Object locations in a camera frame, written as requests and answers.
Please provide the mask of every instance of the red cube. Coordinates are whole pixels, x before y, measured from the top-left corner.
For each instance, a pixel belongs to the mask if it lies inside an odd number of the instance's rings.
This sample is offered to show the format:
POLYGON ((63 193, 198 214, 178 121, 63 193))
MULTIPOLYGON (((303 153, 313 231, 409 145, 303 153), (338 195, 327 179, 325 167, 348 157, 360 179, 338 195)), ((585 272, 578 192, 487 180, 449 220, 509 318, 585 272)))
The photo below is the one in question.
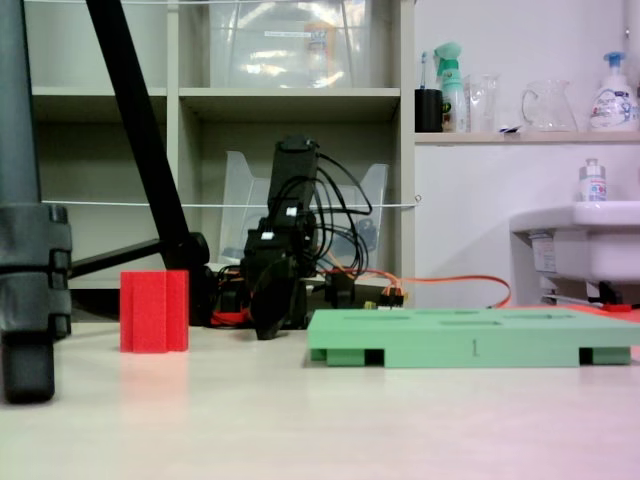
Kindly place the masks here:
POLYGON ((120 351, 184 352, 188 330, 189 272, 122 272, 120 351))

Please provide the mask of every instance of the tripod foot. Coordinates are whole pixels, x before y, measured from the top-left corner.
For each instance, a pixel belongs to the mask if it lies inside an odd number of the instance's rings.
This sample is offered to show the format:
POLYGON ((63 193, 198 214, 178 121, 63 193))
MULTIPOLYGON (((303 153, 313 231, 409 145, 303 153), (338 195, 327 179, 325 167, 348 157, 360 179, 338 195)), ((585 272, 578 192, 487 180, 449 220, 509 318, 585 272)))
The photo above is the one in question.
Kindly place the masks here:
POLYGON ((53 340, 48 334, 2 338, 2 376, 9 403, 43 403, 55 393, 53 340))

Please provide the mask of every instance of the black tripod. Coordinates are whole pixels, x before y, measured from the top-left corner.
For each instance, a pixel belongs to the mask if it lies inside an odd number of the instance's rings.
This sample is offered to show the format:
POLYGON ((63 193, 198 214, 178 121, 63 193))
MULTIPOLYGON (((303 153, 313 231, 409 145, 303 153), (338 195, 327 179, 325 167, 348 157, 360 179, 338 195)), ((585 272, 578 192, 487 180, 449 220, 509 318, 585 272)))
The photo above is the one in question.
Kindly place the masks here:
POLYGON ((87 0, 159 239, 71 265, 67 212, 41 204, 22 0, 0 0, 0 334, 9 402, 49 400, 53 342, 71 333, 67 278, 160 253, 188 270, 192 325, 208 325, 212 272, 190 233, 120 0, 87 0))

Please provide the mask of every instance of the green plastic block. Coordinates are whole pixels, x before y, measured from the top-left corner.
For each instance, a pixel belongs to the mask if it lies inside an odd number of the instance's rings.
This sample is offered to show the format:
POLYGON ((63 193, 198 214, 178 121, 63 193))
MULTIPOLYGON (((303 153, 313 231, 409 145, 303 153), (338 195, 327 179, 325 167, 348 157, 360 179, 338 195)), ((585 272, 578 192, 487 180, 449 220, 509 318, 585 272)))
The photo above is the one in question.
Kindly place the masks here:
POLYGON ((594 348, 594 365, 629 365, 631 363, 630 348, 594 348))
POLYGON ((318 310, 308 341, 329 366, 364 365, 372 350, 399 368, 628 365, 640 325, 561 308, 318 310))
POLYGON ((327 350, 327 365, 330 367, 364 367, 364 350, 346 348, 327 350))

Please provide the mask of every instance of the small bottle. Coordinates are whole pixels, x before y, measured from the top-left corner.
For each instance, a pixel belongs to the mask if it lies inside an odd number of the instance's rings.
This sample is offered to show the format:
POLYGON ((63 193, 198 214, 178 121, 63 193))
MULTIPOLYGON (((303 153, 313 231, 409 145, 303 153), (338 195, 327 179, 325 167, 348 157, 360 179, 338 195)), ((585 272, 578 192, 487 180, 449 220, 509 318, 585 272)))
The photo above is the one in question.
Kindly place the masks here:
POLYGON ((580 200, 607 201, 607 174, 597 158, 588 158, 587 166, 580 168, 580 200))

